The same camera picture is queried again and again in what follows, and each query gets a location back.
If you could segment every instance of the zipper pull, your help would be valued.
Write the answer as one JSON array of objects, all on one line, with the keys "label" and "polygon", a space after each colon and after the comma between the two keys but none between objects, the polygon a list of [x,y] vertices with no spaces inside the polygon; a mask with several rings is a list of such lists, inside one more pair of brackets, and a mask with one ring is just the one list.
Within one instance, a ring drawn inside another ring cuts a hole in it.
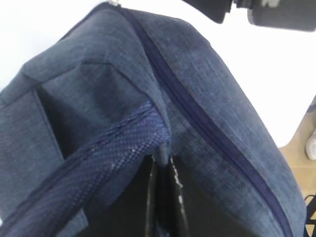
[{"label": "zipper pull", "polygon": [[105,2],[108,2],[109,4],[113,6],[121,6],[120,0],[106,0]]}]

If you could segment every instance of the wooden floor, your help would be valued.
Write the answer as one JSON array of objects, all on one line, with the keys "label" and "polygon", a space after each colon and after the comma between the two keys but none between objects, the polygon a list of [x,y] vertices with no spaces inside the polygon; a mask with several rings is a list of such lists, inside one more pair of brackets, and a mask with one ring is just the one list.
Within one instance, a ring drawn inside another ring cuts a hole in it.
[{"label": "wooden floor", "polygon": [[[305,144],[316,127],[316,111],[306,114],[291,142],[280,148],[304,197],[316,194],[316,160],[311,161],[305,153]],[[309,233],[313,226],[307,226]]]}]

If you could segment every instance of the backpack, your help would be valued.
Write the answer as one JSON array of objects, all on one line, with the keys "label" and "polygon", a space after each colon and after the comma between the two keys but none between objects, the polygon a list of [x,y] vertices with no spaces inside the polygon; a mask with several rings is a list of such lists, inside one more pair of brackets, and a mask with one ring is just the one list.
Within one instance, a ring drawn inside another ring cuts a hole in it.
[{"label": "backpack", "polygon": [[293,174],[190,24],[102,3],[0,94],[0,236],[303,236]]}]

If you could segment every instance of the blue mesh trim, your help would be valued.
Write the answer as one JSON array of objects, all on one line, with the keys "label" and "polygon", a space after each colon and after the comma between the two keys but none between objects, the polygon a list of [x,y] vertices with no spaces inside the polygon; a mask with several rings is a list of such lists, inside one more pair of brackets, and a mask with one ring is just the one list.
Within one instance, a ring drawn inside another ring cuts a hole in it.
[{"label": "blue mesh trim", "polygon": [[0,236],[58,233],[101,184],[168,140],[162,118],[151,103],[145,103],[72,154],[4,221]]}]

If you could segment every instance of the navy zipper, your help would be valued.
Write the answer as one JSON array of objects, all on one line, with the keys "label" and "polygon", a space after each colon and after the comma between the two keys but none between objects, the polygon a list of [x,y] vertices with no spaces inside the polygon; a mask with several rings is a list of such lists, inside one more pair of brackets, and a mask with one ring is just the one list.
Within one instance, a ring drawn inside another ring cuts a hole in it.
[{"label": "navy zipper", "polygon": [[123,8],[116,8],[134,27],[140,38],[146,56],[153,68],[158,83],[165,90],[172,103],[180,113],[187,119],[190,125],[200,136],[212,146],[218,153],[222,154],[235,169],[242,173],[252,183],[257,192],[266,201],[274,216],[278,220],[285,237],[293,237],[288,219],[278,199],[270,190],[264,179],[244,157],[241,151],[229,140],[229,138],[216,126],[206,112],[194,100],[191,94],[177,79],[169,65],[160,54],[154,42],[140,25],[131,12]]}]

